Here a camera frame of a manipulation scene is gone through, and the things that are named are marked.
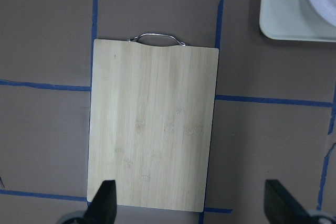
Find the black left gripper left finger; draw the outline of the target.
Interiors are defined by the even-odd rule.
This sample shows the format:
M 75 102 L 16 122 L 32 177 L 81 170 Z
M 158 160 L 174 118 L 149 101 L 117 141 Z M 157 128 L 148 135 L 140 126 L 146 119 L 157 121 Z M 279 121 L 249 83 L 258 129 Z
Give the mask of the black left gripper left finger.
M 117 216 L 115 180 L 104 180 L 83 218 L 86 223 L 113 224 Z

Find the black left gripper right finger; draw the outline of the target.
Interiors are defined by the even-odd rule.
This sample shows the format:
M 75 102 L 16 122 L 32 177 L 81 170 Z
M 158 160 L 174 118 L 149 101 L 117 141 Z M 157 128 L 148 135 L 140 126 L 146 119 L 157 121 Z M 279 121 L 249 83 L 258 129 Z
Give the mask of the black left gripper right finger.
M 264 213 L 272 224 L 314 223 L 314 218 L 276 179 L 265 180 Z

